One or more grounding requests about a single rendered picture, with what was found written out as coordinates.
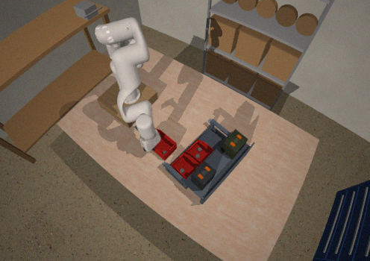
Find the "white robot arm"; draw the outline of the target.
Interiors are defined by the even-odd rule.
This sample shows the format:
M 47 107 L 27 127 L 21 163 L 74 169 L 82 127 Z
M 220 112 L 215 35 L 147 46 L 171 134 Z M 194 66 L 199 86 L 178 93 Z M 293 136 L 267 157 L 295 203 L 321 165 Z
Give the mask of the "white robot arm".
M 110 68 L 120 87 L 117 105 L 123 120 L 127 123 L 136 121 L 134 129 L 139 131 L 140 141 L 153 140 L 156 137 L 156 130 L 151 103 L 144 100 L 134 104 L 140 98 L 140 91 L 137 89 L 141 84 L 138 69 L 142 68 L 143 63 L 150 58 L 148 46 L 137 19 L 129 17 L 97 25 L 95 35 L 102 44 L 114 44 L 106 46 L 111 58 Z M 125 107 L 124 103 L 132 105 Z

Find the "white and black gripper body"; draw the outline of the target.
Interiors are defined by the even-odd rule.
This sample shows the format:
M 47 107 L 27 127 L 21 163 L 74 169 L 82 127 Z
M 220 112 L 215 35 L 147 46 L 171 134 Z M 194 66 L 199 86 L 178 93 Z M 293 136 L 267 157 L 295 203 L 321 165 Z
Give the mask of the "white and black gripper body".
M 156 130 L 156 129 L 155 129 Z M 149 152 L 154 146 L 158 144 L 158 142 L 161 140 L 161 137 L 156 130 L 156 137 L 152 141 L 141 141 L 141 146 L 144 147 L 144 149 Z

